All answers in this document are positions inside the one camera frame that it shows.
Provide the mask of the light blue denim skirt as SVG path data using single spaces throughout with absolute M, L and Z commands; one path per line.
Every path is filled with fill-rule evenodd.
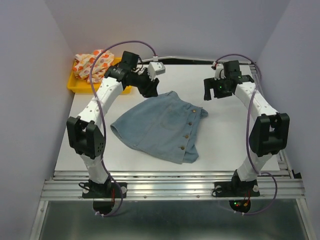
M 205 109 L 170 91 L 129 109 L 110 125 L 110 129 L 133 150 L 179 165 L 192 164 L 199 157 L 198 127 L 207 116 Z

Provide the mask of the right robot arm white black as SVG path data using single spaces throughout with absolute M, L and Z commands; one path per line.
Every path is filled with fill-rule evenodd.
M 247 108 L 247 120 L 254 120 L 253 127 L 246 127 L 247 156 L 234 171 L 230 181 L 214 183 L 212 195 L 217 198 L 260 195 L 257 178 L 267 161 L 287 146 L 290 117 L 274 109 L 250 75 L 242 74 L 237 60 L 223 64 L 214 63 L 215 76 L 204 80 L 204 100 L 235 96 Z

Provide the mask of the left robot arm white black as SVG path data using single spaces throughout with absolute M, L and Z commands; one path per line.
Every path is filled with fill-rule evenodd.
M 88 105 L 66 122 L 69 145 L 88 171 L 88 181 L 79 183 L 84 199 L 126 196 L 123 189 L 127 184 L 121 183 L 117 187 L 103 162 L 107 144 L 105 115 L 127 86 L 136 87 L 144 98 L 158 95 L 158 75 L 165 73 L 165 66 L 154 59 L 146 68 L 138 70 L 139 58 L 135 53 L 124 51 L 121 61 L 109 67 Z

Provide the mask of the orange floral skirt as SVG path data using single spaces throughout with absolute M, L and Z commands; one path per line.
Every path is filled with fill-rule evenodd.
M 115 56 L 109 50 L 103 53 L 94 64 L 102 49 L 96 49 L 92 53 L 79 53 L 74 56 L 75 65 L 72 67 L 76 79 L 86 81 L 90 84 L 90 71 L 92 70 L 92 82 L 100 83 L 108 68 L 112 65 Z

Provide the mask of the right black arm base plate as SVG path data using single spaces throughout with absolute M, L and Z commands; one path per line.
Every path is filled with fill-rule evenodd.
M 214 183 L 215 186 L 215 196 L 217 198 L 236 198 L 236 197 L 259 197 L 260 191 L 256 180 L 245 182 L 240 181 L 239 183 L 232 183 L 231 181 L 218 181 Z

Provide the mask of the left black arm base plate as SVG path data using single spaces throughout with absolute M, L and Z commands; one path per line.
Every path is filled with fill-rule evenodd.
M 120 182 L 118 187 L 113 181 L 95 183 L 93 181 L 80 182 L 83 199 L 120 199 L 127 197 L 127 183 Z

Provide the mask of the aluminium frame rails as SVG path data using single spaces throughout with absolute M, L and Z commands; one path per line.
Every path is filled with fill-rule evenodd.
M 33 240 L 314 240 L 303 181 L 295 178 L 284 152 L 265 166 L 272 177 L 258 179 L 260 197 L 252 216 L 232 213 L 215 198 L 215 182 L 229 181 L 242 163 L 246 109 L 235 97 L 204 101 L 203 80 L 214 75 L 204 63 L 167 64 L 158 90 L 209 112 L 197 138 L 199 158 L 174 164 L 126 147 L 108 133 L 105 161 L 113 177 L 127 183 L 127 196 L 114 217 L 101 217 L 82 196 L 88 178 L 83 161 L 64 136 L 54 174 L 42 189 Z

